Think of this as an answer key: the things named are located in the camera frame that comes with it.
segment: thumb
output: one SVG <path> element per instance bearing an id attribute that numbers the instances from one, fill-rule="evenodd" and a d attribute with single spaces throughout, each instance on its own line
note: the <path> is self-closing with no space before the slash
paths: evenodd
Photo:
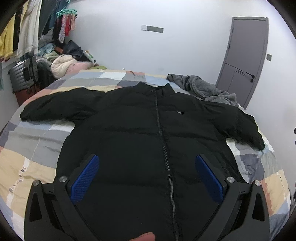
<path id="1" fill-rule="evenodd" d="M 154 233 L 145 233 L 130 241 L 155 241 L 155 235 Z"/>

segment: silver bolt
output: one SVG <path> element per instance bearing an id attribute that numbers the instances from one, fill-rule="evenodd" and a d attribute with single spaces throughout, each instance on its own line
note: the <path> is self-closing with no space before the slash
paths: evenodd
<path id="1" fill-rule="evenodd" d="M 40 181 L 39 181 L 39 180 L 35 180 L 35 181 L 33 182 L 33 185 L 34 185 L 34 186 L 38 186 L 38 185 L 39 185 L 39 183 L 40 183 Z"/>
<path id="2" fill-rule="evenodd" d="M 258 181 L 258 180 L 256 180 L 256 181 L 255 181 L 255 185 L 260 186 L 260 185 L 261 185 L 261 182 Z"/>
<path id="3" fill-rule="evenodd" d="M 228 177 L 228 178 L 227 178 L 227 181 L 228 181 L 229 183 L 234 183 L 235 179 L 234 179 L 233 177 Z"/>
<path id="4" fill-rule="evenodd" d="M 65 177 L 65 176 L 61 176 L 61 177 L 59 178 L 59 181 L 60 181 L 61 183 L 64 183 L 65 181 L 67 181 L 67 177 Z"/>

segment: jacket sleeve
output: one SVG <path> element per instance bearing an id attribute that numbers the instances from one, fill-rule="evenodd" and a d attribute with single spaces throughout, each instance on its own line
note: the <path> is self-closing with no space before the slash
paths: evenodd
<path id="1" fill-rule="evenodd" d="M 238 142 L 247 143 L 259 150 L 264 149 L 264 141 L 254 117 L 223 103 L 201 101 L 201 104 L 205 117 L 223 136 L 233 137 Z"/>
<path id="2" fill-rule="evenodd" d="M 76 88 L 40 97 L 25 106 L 20 118 L 31 121 L 67 119 L 79 125 L 97 112 L 105 92 Z"/>

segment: gray door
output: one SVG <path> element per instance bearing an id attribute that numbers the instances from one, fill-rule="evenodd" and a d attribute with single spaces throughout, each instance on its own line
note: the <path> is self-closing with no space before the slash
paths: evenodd
<path id="1" fill-rule="evenodd" d="M 233 18 L 228 49 L 216 83 L 237 95 L 247 107 L 262 70 L 268 40 L 268 18 Z"/>

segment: blue gripper pad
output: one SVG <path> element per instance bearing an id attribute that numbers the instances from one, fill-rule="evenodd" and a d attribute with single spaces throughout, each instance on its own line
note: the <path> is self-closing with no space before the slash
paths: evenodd
<path id="1" fill-rule="evenodd" d="M 224 197 L 223 186 L 200 155 L 198 155 L 195 159 L 195 169 L 199 173 L 199 177 L 205 184 L 211 198 L 215 202 L 221 204 Z"/>
<path id="2" fill-rule="evenodd" d="M 83 199 L 90 183 L 94 179 L 99 169 L 99 158 L 94 155 L 89 163 L 82 170 L 81 174 L 77 177 L 71 186 L 70 199 L 72 203 L 80 202 Z"/>

